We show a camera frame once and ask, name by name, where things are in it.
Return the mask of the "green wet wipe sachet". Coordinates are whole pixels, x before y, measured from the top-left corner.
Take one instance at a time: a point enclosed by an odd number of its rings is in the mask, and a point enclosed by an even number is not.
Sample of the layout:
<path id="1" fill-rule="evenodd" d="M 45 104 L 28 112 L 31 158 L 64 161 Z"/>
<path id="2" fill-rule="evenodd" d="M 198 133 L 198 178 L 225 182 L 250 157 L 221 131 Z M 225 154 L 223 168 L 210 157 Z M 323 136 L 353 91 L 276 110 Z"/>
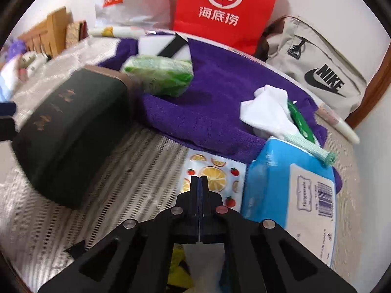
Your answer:
<path id="1" fill-rule="evenodd" d="M 308 126 L 307 122 L 305 121 L 305 118 L 302 116 L 296 105 L 291 101 L 288 101 L 288 110 L 290 111 L 291 119 L 293 120 L 293 123 L 297 126 L 300 134 L 306 140 L 309 140 L 310 142 L 315 144 L 316 140 L 311 128 Z"/>

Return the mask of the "wooden headboard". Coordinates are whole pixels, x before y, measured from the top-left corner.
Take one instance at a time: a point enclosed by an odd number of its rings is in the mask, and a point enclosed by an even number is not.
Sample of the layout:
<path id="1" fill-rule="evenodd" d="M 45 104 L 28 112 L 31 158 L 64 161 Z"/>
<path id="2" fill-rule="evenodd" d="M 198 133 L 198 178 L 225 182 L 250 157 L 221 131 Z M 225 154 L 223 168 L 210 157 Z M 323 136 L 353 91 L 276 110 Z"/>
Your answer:
<path id="1" fill-rule="evenodd" d="M 48 14 L 44 21 L 21 34 L 18 39 L 26 44 L 28 51 L 45 53 L 55 58 L 65 50 L 65 36 L 69 22 L 70 15 L 66 8 L 62 7 Z"/>

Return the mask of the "green tissue packet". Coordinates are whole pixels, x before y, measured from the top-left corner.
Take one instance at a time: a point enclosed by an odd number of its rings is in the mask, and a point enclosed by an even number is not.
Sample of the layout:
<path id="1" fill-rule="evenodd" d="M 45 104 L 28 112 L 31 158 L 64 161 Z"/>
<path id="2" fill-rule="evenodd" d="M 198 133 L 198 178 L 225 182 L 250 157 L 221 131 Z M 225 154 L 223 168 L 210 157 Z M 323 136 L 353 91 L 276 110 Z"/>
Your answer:
<path id="1" fill-rule="evenodd" d="M 121 66 L 121 72 L 136 81 L 144 92 L 155 96 L 179 97 L 194 78 L 191 61 L 162 56 L 131 56 Z"/>

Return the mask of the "grey Nike pouch bag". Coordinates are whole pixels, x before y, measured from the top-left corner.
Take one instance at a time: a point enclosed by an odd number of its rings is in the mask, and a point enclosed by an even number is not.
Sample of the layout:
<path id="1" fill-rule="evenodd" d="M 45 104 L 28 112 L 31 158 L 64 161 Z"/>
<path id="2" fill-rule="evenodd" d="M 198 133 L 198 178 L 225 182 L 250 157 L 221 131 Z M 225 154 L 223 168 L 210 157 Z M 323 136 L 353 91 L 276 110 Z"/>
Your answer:
<path id="1" fill-rule="evenodd" d="M 359 108 L 367 81 L 320 31 L 299 17 L 265 28 L 256 55 L 310 90 L 342 119 Z"/>

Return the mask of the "white paper towel wad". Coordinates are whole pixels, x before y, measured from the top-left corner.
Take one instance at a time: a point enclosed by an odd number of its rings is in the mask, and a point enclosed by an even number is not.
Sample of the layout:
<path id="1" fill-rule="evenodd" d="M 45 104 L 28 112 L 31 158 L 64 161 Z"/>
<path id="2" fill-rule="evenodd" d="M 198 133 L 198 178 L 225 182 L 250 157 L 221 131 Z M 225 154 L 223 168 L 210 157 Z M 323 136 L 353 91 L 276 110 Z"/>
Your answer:
<path id="1" fill-rule="evenodd" d="M 186 292 L 221 292 L 219 281 L 225 262 L 223 244 L 187 244 L 184 252 L 194 283 Z"/>

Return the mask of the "red paper shopping bag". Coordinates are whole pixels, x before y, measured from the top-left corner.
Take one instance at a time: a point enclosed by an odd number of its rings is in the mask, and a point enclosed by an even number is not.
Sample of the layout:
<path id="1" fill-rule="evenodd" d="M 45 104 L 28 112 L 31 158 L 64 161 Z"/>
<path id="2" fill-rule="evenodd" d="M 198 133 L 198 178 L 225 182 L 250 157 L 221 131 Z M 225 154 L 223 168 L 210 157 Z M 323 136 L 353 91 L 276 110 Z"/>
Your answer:
<path id="1" fill-rule="evenodd" d="M 177 0 L 173 29 L 254 54 L 276 0 Z"/>

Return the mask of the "striped quilted table cover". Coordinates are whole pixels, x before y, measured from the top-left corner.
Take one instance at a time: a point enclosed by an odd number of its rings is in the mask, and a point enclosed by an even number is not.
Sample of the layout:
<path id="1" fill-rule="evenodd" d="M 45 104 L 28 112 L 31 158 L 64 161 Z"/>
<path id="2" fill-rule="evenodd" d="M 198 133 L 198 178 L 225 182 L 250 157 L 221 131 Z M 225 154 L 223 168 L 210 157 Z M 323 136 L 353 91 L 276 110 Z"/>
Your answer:
<path id="1" fill-rule="evenodd" d="M 115 55 L 118 39 L 87 38 L 41 66 L 14 96 L 16 121 L 24 122 L 52 90 L 77 68 Z M 332 269 L 353 285 L 362 242 L 360 178 L 353 146 L 314 113 L 327 129 L 326 148 L 337 152 L 343 180 L 337 194 L 337 234 Z M 174 191 L 188 148 L 135 126 L 108 157 L 80 210 L 60 206 L 36 192 L 26 180 L 8 142 L 1 142 L 1 251 L 17 274 L 21 290 L 38 289 L 72 258 L 65 249 L 86 240 L 95 245 L 127 218 L 154 218 L 175 203 Z"/>

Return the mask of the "white mesh cloth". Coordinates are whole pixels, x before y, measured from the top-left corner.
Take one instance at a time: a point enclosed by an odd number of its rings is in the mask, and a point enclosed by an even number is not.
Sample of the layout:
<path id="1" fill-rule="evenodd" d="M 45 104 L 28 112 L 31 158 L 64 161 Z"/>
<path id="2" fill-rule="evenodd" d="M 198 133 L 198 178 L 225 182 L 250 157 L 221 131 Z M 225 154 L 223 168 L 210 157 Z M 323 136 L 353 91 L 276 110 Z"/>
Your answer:
<path id="1" fill-rule="evenodd" d="M 316 137 L 316 143 L 313 144 L 300 134 L 291 119 L 288 101 L 287 91 L 266 85 L 254 92 L 254 99 L 240 103 L 239 118 L 252 127 L 256 136 L 287 141 L 312 154 L 323 164 L 332 166 L 337 159 L 336 155 L 323 149 Z"/>

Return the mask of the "purple towel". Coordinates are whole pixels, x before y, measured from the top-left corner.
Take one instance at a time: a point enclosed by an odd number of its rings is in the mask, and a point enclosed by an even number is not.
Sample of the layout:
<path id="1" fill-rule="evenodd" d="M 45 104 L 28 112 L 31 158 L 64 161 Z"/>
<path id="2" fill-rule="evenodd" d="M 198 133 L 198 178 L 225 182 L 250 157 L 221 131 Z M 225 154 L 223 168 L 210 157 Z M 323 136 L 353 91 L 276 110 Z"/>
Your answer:
<path id="1" fill-rule="evenodd" d="M 257 158 L 266 141 L 239 119 L 240 104 L 260 87 L 287 91 L 321 146 L 327 130 L 315 120 L 317 105 L 305 91 L 264 65 L 229 50 L 191 39 L 194 78 L 179 97 L 140 94 L 135 118 L 192 149 L 245 164 Z"/>

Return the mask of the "fruit print sachet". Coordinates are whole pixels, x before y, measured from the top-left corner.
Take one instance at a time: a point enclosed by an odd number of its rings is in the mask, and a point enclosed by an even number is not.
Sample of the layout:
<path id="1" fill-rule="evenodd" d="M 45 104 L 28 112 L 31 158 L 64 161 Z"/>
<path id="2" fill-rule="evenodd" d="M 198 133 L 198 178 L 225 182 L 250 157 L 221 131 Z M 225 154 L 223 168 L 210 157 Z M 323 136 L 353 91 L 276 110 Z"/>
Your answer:
<path id="1" fill-rule="evenodd" d="M 192 176 L 206 176 L 209 190 L 220 194 L 226 207 L 240 212 L 246 171 L 244 163 L 188 149 L 177 181 L 177 193 L 190 190 Z"/>

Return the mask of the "dark green tea box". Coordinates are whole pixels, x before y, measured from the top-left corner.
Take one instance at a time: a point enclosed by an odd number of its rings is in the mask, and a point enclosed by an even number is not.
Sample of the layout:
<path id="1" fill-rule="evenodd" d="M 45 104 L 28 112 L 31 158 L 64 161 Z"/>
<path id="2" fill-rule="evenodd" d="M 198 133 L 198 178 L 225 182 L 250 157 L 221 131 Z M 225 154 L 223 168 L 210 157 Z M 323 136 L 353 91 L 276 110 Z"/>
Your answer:
<path id="1" fill-rule="evenodd" d="M 46 97 L 12 141 L 21 169 L 44 197 L 75 209 L 94 175 L 125 135 L 139 85 L 88 65 Z"/>

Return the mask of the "purple plush toy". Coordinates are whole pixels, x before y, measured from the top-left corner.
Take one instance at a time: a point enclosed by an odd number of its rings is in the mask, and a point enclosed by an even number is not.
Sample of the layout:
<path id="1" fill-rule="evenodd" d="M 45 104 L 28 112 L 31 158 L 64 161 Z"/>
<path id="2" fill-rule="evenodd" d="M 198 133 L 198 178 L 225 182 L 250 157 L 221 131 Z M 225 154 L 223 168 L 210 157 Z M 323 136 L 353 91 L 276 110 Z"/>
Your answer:
<path id="1" fill-rule="evenodd" d="M 26 44 L 22 40 L 14 40 L 7 51 L 6 62 L 12 60 L 15 56 L 23 55 L 27 52 Z"/>

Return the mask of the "rolled printed paper tube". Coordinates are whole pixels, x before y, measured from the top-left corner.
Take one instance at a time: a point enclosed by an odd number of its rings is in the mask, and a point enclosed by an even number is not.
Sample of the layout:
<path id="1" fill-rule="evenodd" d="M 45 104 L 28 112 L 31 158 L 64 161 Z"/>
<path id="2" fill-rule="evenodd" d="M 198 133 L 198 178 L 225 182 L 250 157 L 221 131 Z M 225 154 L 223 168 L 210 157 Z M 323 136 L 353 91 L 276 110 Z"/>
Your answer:
<path id="1" fill-rule="evenodd" d="M 141 36 L 146 36 L 151 34 L 176 33 L 176 31 L 171 31 L 167 29 L 148 30 L 139 27 L 110 27 L 110 26 L 104 28 L 88 29 L 87 32 L 90 36 L 95 36 L 95 37 L 134 38 L 134 39 L 139 39 Z M 294 84 L 296 87 L 299 87 L 301 90 L 305 91 L 313 99 L 313 101 L 318 107 L 318 110 L 315 112 L 318 116 L 324 119 L 329 125 L 334 127 L 334 129 L 336 129 L 352 144 L 360 143 L 359 136 L 355 133 L 355 131 L 351 128 L 351 126 L 349 126 L 332 108 L 326 105 L 318 96 L 312 93 L 309 89 L 306 89 L 304 86 L 300 85 L 293 78 L 289 77 L 285 73 L 280 72 L 275 67 L 272 67 L 271 65 L 267 64 L 262 60 L 259 60 L 258 58 L 255 58 L 254 56 L 248 55 L 242 51 L 239 51 L 230 46 L 226 46 L 222 43 L 215 42 L 207 38 L 202 38 L 199 36 L 183 33 L 183 32 L 179 32 L 179 35 L 181 35 L 185 39 L 191 38 L 236 53 L 244 58 L 247 58 L 248 60 L 257 62 L 258 64 L 263 65 L 269 70 L 277 73 L 278 75 L 287 79 L 290 83 Z"/>

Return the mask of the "white Miniso plastic bag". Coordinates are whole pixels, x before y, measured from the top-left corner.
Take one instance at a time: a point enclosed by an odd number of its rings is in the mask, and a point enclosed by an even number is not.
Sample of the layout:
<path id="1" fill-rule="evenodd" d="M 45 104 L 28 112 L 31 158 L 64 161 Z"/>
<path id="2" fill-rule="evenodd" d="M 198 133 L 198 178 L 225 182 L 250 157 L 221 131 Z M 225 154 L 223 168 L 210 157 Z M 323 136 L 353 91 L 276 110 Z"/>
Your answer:
<path id="1" fill-rule="evenodd" d="M 167 29 L 171 23 L 169 0 L 96 0 L 96 26 L 132 26 Z"/>

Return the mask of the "white spotted plush toy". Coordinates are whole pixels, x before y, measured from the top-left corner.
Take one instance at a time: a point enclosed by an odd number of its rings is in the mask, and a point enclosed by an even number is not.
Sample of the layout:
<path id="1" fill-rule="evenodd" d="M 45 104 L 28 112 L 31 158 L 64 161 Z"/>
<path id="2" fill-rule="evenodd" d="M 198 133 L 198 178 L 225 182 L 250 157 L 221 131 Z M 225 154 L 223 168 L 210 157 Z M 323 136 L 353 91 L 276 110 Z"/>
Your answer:
<path id="1" fill-rule="evenodd" d="M 45 53 L 26 52 L 19 59 L 19 68 L 25 70 L 27 76 L 30 77 L 48 60 L 49 57 Z"/>

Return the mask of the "yellow black pouch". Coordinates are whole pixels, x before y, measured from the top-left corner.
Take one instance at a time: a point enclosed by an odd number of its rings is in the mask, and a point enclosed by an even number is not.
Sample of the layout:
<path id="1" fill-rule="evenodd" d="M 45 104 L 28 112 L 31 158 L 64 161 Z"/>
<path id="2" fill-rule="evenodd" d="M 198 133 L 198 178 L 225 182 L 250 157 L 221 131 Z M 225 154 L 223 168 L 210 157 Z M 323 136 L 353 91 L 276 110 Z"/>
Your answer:
<path id="1" fill-rule="evenodd" d="M 175 244 L 170 262 L 166 292 L 186 292 L 194 287 L 194 281 L 187 264 L 184 247 Z"/>

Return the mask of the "blue tissue pack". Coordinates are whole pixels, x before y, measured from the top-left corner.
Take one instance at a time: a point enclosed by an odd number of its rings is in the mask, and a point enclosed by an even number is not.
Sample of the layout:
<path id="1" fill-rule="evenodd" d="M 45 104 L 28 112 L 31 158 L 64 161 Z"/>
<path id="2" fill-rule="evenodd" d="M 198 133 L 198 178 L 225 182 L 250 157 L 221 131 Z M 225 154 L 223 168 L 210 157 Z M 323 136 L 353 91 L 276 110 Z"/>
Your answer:
<path id="1" fill-rule="evenodd" d="M 277 138 L 266 141 L 249 165 L 240 212 L 248 220 L 274 220 L 326 265 L 336 235 L 333 168 Z"/>

